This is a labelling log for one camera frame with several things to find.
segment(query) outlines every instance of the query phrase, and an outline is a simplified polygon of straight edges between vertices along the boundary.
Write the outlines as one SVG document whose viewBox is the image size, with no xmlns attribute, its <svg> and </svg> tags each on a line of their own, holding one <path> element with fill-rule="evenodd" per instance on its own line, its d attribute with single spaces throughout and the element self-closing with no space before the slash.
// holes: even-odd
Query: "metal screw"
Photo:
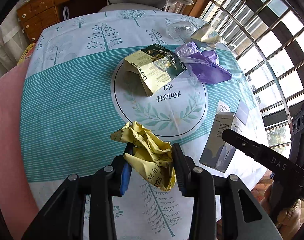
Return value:
<svg viewBox="0 0 304 240">
<path fill-rule="evenodd" d="M 230 175 L 230 179 L 231 179 L 232 181 L 238 181 L 238 180 L 239 180 L 239 177 L 238 177 L 237 175 L 235 175 L 235 174 L 232 174 L 232 175 Z"/>
<path fill-rule="evenodd" d="M 195 173 L 202 173 L 203 169 L 201 167 L 196 166 L 196 167 L 193 168 L 193 171 Z"/>
<path fill-rule="evenodd" d="M 113 171 L 113 167 L 110 166 L 110 165 L 105 166 L 105 167 L 104 167 L 104 171 L 106 171 L 106 172 L 111 172 L 111 171 Z"/>
<path fill-rule="evenodd" d="M 74 180 L 76 180 L 77 179 L 77 175 L 76 174 L 70 174 L 69 176 L 68 176 L 68 180 L 70 180 L 70 181 L 74 181 Z"/>
</svg>

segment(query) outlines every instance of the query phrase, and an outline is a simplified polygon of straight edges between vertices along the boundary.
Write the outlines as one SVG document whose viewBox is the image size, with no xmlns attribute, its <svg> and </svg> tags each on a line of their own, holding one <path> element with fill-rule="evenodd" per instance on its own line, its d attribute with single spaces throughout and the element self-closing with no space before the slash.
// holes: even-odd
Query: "wooden desk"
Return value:
<svg viewBox="0 0 304 240">
<path fill-rule="evenodd" d="M 98 12 L 106 0 L 30 0 L 17 10 L 30 42 L 36 42 L 43 29 L 63 21 L 63 8 L 69 7 L 70 18 Z"/>
</svg>

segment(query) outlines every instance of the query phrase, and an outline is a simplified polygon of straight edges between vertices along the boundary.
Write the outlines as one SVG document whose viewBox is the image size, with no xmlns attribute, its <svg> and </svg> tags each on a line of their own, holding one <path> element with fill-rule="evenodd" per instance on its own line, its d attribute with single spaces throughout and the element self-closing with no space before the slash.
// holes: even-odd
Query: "human hand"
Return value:
<svg viewBox="0 0 304 240">
<path fill-rule="evenodd" d="M 264 193 L 264 199 L 260 202 L 262 208 L 267 214 L 271 211 L 269 197 L 271 195 L 272 185 L 270 185 Z M 282 226 L 279 229 L 283 240 L 291 240 L 300 228 L 300 213 L 302 211 L 302 203 L 299 200 L 292 208 L 284 208 L 277 216 L 277 222 Z"/>
</svg>

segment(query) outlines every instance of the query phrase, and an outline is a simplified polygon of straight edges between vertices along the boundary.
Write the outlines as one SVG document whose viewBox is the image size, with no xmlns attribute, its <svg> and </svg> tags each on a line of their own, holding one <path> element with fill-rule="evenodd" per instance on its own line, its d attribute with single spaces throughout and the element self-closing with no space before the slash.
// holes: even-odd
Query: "white box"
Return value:
<svg viewBox="0 0 304 240">
<path fill-rule="evenodd" d="M 248 113 L 248 107 L 242 101 L 239 101 L 235 113 L 230 112 L 229 106 L 224 102 L 218 102 L 214 122 L 199 160 L 200 163 L 221 172 L 226 171 L 236 148 L 223 141 L 222 133 L 225 129 L 232 129 L 242 134 Z"/>
</svg>

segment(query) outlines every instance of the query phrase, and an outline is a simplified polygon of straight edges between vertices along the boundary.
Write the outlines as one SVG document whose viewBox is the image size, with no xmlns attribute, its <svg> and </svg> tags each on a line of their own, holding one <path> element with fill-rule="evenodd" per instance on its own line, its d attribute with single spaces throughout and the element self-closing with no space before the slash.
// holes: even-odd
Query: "white armrest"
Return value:
<svg viewBox="0 0 304 240">
<path fill-rule="evenodd" d="M 177 2 L 181 2 L 182 4 L 185 4 L 185 5 L 194 4 L 194 2 L 192 0 L 169 0 L 167 5 L 172 6 L 172 5 L 176 4 Z"/>
</svg>

